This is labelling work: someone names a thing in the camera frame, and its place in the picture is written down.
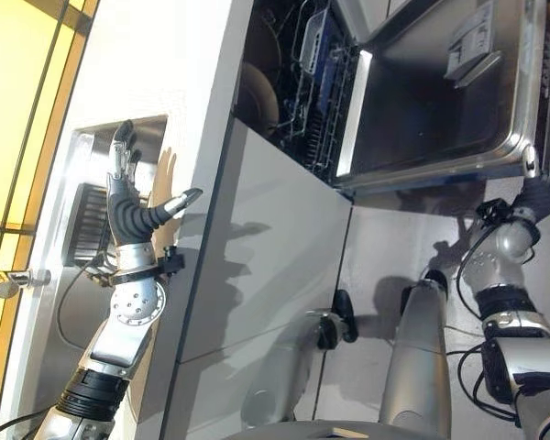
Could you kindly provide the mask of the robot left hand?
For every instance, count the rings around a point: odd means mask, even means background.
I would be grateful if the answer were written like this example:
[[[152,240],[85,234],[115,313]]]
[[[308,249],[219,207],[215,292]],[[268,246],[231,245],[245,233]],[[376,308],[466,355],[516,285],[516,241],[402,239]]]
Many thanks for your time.
[[[162,257],[155,256],[152,235],[203,194],[201,189],[191,188],[156,206],[142,205],[134,184],[140,159],[140,152],[133,149],[135,142],[134,124],[126,120],[115,131],[109,150],[106,209],[116,250],[114,285],[170,276],[184,268],[184,258],[174,245]]]

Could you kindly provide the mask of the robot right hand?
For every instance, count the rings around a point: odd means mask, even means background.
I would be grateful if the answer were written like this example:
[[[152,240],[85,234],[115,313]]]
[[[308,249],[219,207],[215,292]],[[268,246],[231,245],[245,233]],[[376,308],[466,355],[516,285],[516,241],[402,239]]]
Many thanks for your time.
[[[550,173],[525,178],[512,207],[514,210],[527,209],[535,223],[548,217],[550,215]]]

